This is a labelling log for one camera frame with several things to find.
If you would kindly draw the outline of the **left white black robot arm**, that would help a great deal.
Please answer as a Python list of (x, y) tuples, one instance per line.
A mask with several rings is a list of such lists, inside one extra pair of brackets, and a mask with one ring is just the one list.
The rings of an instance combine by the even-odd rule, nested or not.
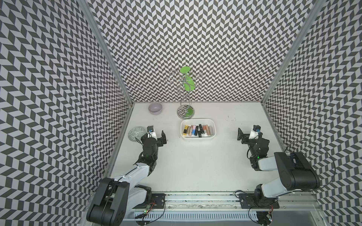
[(138, 160), (125, 174), (115, 178), (106, 177), (100, 181), (86, 214), (86, 220), (100, 226), (119, 226), (127, 212), (135, 207), (144, 212), (135, 217), (138, 225), (151, 223), (145, 218), (153, 208), (165, 208), (164, 201), (152, 198), (152, 189), (140, 185), (139, 182), (148, 177), (155, 169), (158, 160), (158, 149), (167, 144), (166, 134), (157, 137), (153, 126), (148, 127), (138, 143), (142, 146)]

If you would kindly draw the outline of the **clear pink lip gloss tube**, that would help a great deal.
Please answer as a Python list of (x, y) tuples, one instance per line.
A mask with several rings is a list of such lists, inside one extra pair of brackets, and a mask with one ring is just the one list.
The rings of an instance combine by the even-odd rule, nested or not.
[(193, 129), (194, 129), (194, 126), (193, 125), (191, 125), (190, 126), (190, 131), (189, 131), (189, 136), (191, 137), (192, 136), (192, 134), (193, 134)]

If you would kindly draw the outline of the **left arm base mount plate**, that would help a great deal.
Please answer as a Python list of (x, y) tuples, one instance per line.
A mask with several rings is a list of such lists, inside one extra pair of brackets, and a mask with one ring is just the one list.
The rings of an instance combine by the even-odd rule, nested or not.
[(164, 193), (153, 193), (151, 197), (147, 198), (142, 204), (134, 207), (136, 210), (146, 210), (152, 207), (152, 209), (163, 209), (165, 207), (166, 194)]

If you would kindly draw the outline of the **gold and black square lipstick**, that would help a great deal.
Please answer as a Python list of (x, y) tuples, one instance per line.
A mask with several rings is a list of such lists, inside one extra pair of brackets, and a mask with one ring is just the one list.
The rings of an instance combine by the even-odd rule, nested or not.
[(184, 136), (187, 136), (187, 134), (188, 134), (188, 128), (189, 128), (189, 126), (188, 126), (188, 125), (185, 125), (184, 130), (183, 130), (183, 135), (184, 135)]

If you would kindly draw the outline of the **slim black lipstick tube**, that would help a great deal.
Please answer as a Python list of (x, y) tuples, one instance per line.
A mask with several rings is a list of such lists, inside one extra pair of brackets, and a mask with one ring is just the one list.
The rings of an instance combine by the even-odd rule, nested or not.
[(203, 125), (201, 125), (201, 124), (199, 125), (199, 130), (200, 130), (200, 133), (201, 133), (201, 134), (204, 134)]

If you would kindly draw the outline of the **silver lipstick tube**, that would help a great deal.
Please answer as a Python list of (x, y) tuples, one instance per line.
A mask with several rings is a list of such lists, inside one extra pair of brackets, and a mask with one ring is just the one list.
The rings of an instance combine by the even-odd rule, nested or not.
[(210, 136), (213, 136), (213, 135), (214, 135), (212, 126), (209, 126), (209, 133), (210, 133)]

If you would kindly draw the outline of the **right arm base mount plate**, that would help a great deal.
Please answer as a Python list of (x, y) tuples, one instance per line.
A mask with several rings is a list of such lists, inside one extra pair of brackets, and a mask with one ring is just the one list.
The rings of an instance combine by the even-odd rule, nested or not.
[(259, 208), (259, 209), (279, 209), (280, 205), (277, 198), (257, 197), (255, 194), (240, 193), (236, 195), (242, 209)]

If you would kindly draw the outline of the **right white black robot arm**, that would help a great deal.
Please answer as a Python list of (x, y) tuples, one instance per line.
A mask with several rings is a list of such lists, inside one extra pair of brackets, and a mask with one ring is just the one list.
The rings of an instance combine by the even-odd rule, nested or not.
[(259, 125), (253, 125), (250, 133), (239, 128), (237, 140), (248, 146), (247, 159), (255, 171), (276, 171), (279, 175), (255, 188), (253, 199), (258, 206), (260, 202), (274, 202), (289, 192), (315, 190), (321, 186), (316, 171), (302, 153), (275, 152), (269, 156), (270, 141), (263, 138)]

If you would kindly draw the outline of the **white plastic storage box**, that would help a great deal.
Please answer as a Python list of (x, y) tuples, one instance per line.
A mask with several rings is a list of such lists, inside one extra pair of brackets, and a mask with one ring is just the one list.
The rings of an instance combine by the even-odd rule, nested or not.
[(209, 118), (183, 120), (180, 131), (181, 137), (190, 141), (207, 141), (217, 135), (215, 122)]

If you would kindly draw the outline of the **beige lipstick tube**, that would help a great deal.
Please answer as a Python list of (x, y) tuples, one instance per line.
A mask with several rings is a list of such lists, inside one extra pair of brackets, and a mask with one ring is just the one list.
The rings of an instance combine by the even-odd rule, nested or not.
[(209, 126), (208, 126), (208, 125), (206, 125), (206, 132), (207, 132), (207, 135), (208, 135), (208, 136), (210, 136), (210, 135), (211, 135), (211, 133), (210, 133), (210, 129), (209, 129)]

